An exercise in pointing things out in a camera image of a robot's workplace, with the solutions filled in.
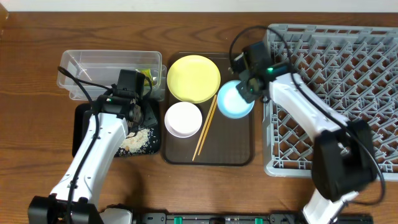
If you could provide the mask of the green snack wrapper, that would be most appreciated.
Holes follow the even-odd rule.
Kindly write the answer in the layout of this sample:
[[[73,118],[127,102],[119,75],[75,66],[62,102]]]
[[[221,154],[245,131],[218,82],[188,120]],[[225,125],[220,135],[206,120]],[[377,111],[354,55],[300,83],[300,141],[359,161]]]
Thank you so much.
[[[144,86],[152,86],[152,74],[150,69],[136,69],[137,72],[145,75]]]

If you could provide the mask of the white bowl with rice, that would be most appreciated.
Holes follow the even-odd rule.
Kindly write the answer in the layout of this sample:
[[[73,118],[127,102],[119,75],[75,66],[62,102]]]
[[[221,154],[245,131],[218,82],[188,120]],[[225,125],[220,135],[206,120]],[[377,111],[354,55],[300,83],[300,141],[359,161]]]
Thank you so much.
[[[193,103],[178,102],[165,114],[164,123],[167,131],[178,138],[189,138],[200,128],[203,117],[200,109]]]

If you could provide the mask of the light blue bowl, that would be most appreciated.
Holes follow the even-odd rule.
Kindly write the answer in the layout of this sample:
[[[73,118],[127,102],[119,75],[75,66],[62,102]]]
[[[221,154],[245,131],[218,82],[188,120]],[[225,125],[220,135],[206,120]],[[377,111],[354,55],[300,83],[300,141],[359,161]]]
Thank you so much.
[[[247,103],[239,94],[236,86],[239,80],[226,82],[219,90],[217,106],[220,112],[231,119],[241,119],[248,115],[254,108],[254,102]]]

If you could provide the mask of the wooden chopstick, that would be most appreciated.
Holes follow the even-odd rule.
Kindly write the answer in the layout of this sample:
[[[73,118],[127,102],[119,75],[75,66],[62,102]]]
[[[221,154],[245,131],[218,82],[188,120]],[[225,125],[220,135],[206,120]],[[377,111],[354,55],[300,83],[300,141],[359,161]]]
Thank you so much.
[[[209,132],[210,126],[211,126],[211,122],[213,120],[214,114],[215,114],[215,110],[217,108],[217,104],[218,104],[218,95],[215,95],[210,107],[210,112],[208,113],[208,116],[206,117],[206,121],[205,121],[205,125],[203,127],[200,139],[199,139],[199,143],[197,146],[197,155],[199,156],[201,154],[202,148],[204,146],[205,143],[205,139],[207,137],[207,134]]]
[[[211,106],[210,106],[209,112],[208,112],[208,114],[206,116],[206,120],[205,120],[205,123],[204,123],[203,128],[202,128],[199,140],[197,142],[197,146],[195,148],[195,152],[194,152],[194,155],[192,157],[192,161],[195,160],[197,155],[200,155],[201,149],[203,147],[203,142],[204,142],[204,140],[206,138],[206,134],[208,132],[208,127],[209,127],[209,125],[211,123],[211,119],[213,117],[213,110],[214,110],[214,108],[216,106],[216,103],[217,103],[216,99],[217,99],[217,95],[214,95],[213,100],[211,102]]]

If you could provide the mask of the yellow plate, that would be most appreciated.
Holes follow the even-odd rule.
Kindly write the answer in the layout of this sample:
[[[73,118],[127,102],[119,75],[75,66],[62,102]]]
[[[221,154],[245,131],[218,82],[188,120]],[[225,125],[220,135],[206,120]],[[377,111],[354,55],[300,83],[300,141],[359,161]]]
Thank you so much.
[[[221,83],[217,65],[201,55],[187,55],[176,60],[167,74],[167,86],[180,101],[202,103],[212,98]]]

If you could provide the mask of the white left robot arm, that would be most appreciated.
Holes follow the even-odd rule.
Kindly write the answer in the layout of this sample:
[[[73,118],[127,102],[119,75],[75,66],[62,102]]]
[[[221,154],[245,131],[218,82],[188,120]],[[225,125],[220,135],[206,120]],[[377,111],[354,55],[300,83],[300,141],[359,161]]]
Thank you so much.
[[[85,137],[61,181],[49,196],[32,199],[29,223],[133,223],[132,210],[116,205],[99,212],[98,200],[109,167],[128,133],[158,125],[159,103],[101,95],[92,111]]]

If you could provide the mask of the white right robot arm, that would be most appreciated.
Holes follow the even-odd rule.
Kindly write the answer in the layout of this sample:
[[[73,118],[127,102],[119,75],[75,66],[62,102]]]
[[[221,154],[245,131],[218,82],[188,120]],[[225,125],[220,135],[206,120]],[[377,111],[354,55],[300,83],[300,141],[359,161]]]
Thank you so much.
[[[371,129],[350,121],[312,92],[290,62],[270,65],[262,54],[245,52],[230,60],[239,75],[239,94],[250,103],[265,96],[288,112],[313,142],[315,191],[303,209],[307,223],[333,223],[339,213],[376,180]]]

